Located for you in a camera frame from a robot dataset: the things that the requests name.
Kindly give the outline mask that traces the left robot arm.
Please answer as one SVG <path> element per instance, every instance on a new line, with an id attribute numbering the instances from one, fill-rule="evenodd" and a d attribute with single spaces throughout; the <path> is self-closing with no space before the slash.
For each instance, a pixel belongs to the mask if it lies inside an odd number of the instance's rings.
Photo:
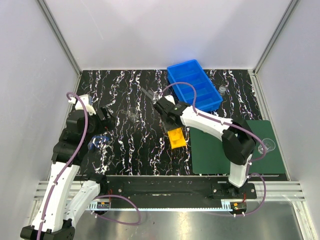
<path id="1" fill-rule="evenodd" d="M 82 109 L 69 113 L 66 126 L 53 148 L 49 183 L 40 209 L 31 225 L 20 232 L 23 240 L 72 240 L 75 228 L 90 202 L 108 193 L 107 178 L 88 173 L 75 197 L 68 202 L 73 180 L 89 152 L 93 138 L 115 128 L 116 120 L 107 107 L 85 117 Z"/>

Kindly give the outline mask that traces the yellow test tube rack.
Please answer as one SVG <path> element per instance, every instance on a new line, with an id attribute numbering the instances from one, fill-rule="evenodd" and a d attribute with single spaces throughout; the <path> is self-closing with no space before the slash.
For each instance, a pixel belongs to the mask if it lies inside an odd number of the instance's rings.
<path id="1" fill-rule="evenodd" d="M 182 128 L 176 128 L 167 132 L 171 149 L 177 149 L 187 146 Z"/>

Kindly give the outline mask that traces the clear round flask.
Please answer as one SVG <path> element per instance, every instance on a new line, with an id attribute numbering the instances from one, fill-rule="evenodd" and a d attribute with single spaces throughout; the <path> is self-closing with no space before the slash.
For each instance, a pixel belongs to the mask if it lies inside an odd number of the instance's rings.
<path id="1" fill-rule="evenodd" d="M 121 110 L 120 112 L 125 114 L 133 123 L 138 123 L 140 121 L 138 110 L 134 107 L 128 108 L 127 110 Z"/>

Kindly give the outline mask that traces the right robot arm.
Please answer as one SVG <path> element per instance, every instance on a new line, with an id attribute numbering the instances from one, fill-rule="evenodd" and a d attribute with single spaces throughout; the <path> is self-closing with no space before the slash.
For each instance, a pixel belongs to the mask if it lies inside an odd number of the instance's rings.
<path id="1" fill-rule="evenodd" d="M 213 116 L 186 102 L 174 103 L 170 96 L 161 97 L 153 104 L 161 119 L 171 127 L 190 127 L 203 131 L 222 142 L 225 157 L 230 161 L 227 192 L 239 198 L 245 192 L 249 161 L 256 147 L 252 130 L 245 120 Z"/>

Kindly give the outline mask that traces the blue plastic compartment bin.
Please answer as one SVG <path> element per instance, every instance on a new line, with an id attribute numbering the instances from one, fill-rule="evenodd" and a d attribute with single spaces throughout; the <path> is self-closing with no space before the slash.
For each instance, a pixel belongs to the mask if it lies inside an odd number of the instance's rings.
<path id="1" fill-rule="evenodd" d="M 192 104 L 203 112 L 219 109 L 222 97 L 197 60 L 189 60 L 167 67 L 167 78 L 181 102 Z"/>

